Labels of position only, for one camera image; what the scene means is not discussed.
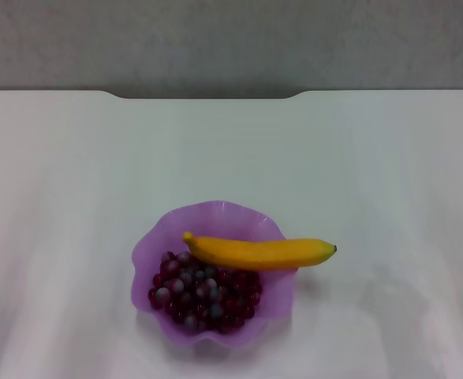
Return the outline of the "yellow plastic banana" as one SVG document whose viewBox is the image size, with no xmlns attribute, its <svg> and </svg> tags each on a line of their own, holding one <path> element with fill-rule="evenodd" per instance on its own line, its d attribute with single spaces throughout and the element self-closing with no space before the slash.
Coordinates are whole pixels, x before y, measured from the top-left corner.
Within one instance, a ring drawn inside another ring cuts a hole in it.
<svg viewBox="0 0 463 379">
<path fill-rule="evenodd" d="M 183 234 L 189 252 L 211 265 L 248 271 L 290 270 L 320 265 L 338 248 L 319 239 L 246 242 Z"/>
</svg>

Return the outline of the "dark red grape bunch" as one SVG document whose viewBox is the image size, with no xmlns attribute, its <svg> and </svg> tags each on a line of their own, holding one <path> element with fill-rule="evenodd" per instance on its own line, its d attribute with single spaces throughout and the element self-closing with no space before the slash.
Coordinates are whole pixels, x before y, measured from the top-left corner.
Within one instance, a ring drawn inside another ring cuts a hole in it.
<svg viewBox="0 0 463 379">
<path fill-rule="evenodd" d="M 262 293 L 257 272 L 217 268 L 187 251 L 166 251 L 147 298 L 151 308 L 190 333 L 229 334 L 255 316 Z"/>
</svg>

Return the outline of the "purple wavy plastic bowl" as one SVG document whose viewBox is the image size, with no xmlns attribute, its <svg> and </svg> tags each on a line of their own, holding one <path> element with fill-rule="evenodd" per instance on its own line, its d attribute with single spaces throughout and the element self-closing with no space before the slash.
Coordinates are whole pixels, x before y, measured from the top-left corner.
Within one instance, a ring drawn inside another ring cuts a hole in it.
<svg viewBox="0 0 463 379">
<path fill-rule="evenodd" d="M 193 345 L 210 340 L 224 347 L 242 347 L 253 341 L 273 321 L 289 317 L 294 300 L 295 271 L 273 271 L 260 275 L 263 293 L 256 315 L 236 332 L 191 334 L 177 326 L 165 312 L 154 310 L 147 299 L 152 277 L 159 271 L 161 256 L 167 250 L 179 253 L 187 249 L 182 241 L 185 231 L 195 235 L 242 241 L 281 240 L 284 235 L 272 218 L 228 201 L 207 201 L 174 209 L 162 216 L 157 224 L 136 244 L 132 252 L 134 277 L 131 300 L 136 309 L 150 313 L 168 340 Z"/>
</svg>

